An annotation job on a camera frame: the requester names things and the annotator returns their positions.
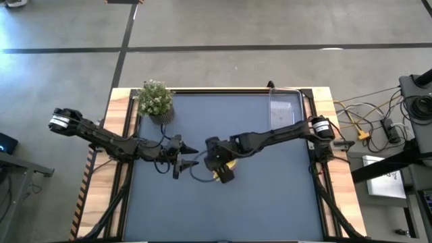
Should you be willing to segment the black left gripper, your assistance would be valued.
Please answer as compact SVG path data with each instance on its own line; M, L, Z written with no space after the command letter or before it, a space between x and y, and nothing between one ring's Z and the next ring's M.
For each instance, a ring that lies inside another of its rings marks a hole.
M166 137L161 137L158 140L146 141L146 161L167 164L168 168L173 167L173 179L178 180L184 170L198 165L198 161L187 161L184 159L176 161L176 152L169 152L169 147L165 147L163 144L166 140ZM174 142L181 154L199 153L195 148L186 145L180 134L174 136Z

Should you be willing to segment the yellow measuring cup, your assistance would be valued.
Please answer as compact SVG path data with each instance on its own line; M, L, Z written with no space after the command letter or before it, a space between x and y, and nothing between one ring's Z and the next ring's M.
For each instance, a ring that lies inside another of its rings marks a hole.
M230 170L234 170L235 167L236 167L236 165L237 165L237 161L236 160L230 161L226 165L228 166L228 168ZM219 176L217 175L216 171L213 172L213 178L216 179L216 180L219 180Z

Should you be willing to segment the grey-blue table mat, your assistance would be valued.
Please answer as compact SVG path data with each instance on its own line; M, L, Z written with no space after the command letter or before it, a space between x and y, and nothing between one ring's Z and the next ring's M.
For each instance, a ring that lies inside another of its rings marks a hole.
M205 140L270 129L265 94L177 94L168 135L204 151ZM137 161L124 240L321 240L306 141L268 146L237 162L235 178L215 182L203 163L178 180L164 165Z

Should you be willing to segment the potted plant ribbed grey pot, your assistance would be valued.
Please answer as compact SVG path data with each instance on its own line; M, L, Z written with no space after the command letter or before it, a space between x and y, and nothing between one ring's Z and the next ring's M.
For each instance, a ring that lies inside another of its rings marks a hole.
M150 117L158 125L170 124L175 117L174 94L162 81L144 81L138 91L138 114Z

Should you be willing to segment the clear plastic container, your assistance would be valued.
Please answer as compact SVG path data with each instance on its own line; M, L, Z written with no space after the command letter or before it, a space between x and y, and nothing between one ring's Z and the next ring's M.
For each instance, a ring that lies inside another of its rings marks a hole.
M271 88L269 90L270 128L294 125L304 120L303 94L293 88Z

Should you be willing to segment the black yellow hazard tape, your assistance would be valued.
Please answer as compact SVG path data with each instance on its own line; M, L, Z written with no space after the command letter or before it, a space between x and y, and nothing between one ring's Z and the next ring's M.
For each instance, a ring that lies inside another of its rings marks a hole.
M84 206L86 203L86 198L88 195L88 191L90 188L90 182L92 178L92 171L95 166L95 160L97 156L96 146L93 144L88 145L88 154L86 158L86 164L84 167L84 174L80 186L80 191L78 193L78 199L76 203L76 208L74 211L74 216L72 219L72 226L70 230L69 240L75 240L78 238L78 232L80 229L80 223L82 220L82 216L84 214Z

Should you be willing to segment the black crossbar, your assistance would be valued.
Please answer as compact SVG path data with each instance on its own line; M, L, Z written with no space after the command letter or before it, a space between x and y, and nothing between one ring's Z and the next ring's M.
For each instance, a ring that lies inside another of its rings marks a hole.
M423 161L419 159L414 153L402 151L398 154L392 155L380 161L376 161L370 165L365 165L359 169L351 172L352 180L355 184L385 174L403 169L409 165L422 165Z

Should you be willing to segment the white board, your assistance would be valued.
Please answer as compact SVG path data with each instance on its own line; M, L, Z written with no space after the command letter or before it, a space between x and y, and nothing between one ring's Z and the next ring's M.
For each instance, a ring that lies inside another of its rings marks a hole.
M367 180L367 191L370 196L406 199L404 183L400 171L393 171L380 177Z

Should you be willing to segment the black power strip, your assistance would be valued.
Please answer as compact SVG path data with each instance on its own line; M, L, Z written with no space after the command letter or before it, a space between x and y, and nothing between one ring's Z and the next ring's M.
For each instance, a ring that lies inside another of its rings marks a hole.
M390 144L401 142L397 129L393 126L393 121L390 118L382 119L380 123Z

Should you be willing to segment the black device blue light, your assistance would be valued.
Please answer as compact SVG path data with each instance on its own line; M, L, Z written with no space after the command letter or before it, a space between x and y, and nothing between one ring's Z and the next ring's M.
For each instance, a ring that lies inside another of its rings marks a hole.
M16 150L18 141L6 134L0 133L0 153L12 155Z

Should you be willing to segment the grey metal stand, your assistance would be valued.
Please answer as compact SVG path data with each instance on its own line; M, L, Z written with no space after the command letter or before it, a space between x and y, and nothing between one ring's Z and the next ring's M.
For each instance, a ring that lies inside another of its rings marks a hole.
M432 69L429 70L431 75L428 77L430 83L418 86L415 84L415 80L420 77L420 75L410 75L399 77L399 83L402 89L402 96L404 97L406 110L408 117L418 144L418 149L420 153L430 153L427 155L423 162L429 167L432 167L432 118L426 121L419 120L415 118L412 112L409 110L411 102L413 102L415 97L431 97L432 98Z

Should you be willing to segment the black equipment rack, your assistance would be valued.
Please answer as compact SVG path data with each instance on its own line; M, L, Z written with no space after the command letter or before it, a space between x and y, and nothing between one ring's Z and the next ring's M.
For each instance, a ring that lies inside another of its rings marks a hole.
M432 243L432 167L410 165L407 195L415 195L428 243Z

